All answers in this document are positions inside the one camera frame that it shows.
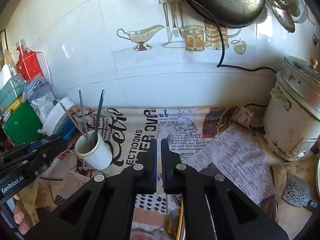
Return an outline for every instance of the rice cooker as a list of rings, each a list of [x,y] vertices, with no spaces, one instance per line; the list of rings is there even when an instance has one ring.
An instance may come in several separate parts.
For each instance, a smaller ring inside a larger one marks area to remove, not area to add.
[[[320,73],[310,61],[284,57],[263,118],[269,148],[288,161],[305,155],[320,135]]]

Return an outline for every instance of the human hand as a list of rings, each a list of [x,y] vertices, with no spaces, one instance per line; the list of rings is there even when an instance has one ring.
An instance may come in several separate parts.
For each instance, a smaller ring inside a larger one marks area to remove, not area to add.
[[[23,202],[20,200],[19,196],[14,195],[13,198],[16,200],[16,206],[13,210],[13,219],[19,225],[19,232],[22,235],[25,235],[28,230],[33,227],[33,222],[30,215],[24,208]]]

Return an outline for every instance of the knife blade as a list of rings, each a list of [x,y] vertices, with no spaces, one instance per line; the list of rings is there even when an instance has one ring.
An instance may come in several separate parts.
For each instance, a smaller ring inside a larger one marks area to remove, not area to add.
[[[282,199],[296,207],[307,207],[314,209],[317,202],[311,200],[310,185],[303,179],[288,173],[287,185]]]
[[[171,42],[172,39],[172,33],[169,26],[169,18],[168,18],[168,6],[166,3],[163,4],[163,10],[164,10],[164,17],[165,17],[165,23],[167,26],[167,36],[168,36],[168,43]]]

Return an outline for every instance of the chopstick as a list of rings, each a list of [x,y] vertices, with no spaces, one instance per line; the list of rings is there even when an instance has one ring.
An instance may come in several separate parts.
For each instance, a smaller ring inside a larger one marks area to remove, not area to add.
[[[176,240],[181,240],[183,234],[183,200],[181,200],[181,207],[180,207],[180,216],[179,216],[179,223],[178,223],[178,231]]]
[[[80,108],[81,108],[81,112],[82,112],[82,119],[83,119],[83,122],[84,122],[84,130],[85,130],[85,134],[87,135],[87,140],[88,140],[88,143],[90,145],[90,149],[92,150],[92,145],[91,145],[91,142],[90,142],[90,137],[89,137],[89,133],[88,133],[88,129],[87,129],[87,122],[85,121],[85,117],[84,117],[84,109],[83,109],[81,90],[79,90],[79,97],[80,97]]]
[[[98,107],[98,113],[97,113],[97,119],[96,119],[96,127],[94,129],[94,141],[95,141],[95,143],[97,143],[97,141],[98,141],[98,130],[99,130],[99,122],[100,122],[103,99],[104,99],[104,90],[102,90],[102,92],[101,92],[100,102],[99,102],[99,107]]]
[[[77,129],[79,130],[79,132],[85,137],[87,138],[87,136],[84,134],[84,132],[81,130],[81,128],[77,125],[76,121],[73,120],[71,114],[69,113],[69,111],[65,108],[65,106],[63,105],[63,103],[60,103],[61,107],[63,108],[63,110],[66,112],[66,115],[69,117],[69,119],[73,122],[73,124],[75,125],[75,127],[77,127]]]

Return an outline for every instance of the snack package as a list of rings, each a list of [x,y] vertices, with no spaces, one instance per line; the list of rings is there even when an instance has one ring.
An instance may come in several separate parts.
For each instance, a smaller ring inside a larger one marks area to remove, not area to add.
[[[50,111],[57,103],[58,103],[58,100],[54,97],[53,93],[50,91],[43,97],[32,100],[30,105],[36,112],[41,123],[44,124]]]
[[[31,103],[32,100],[44,97],[49,92],[51,92],[49,81],[39,73],[27,81],[22,94],[22,102]]]

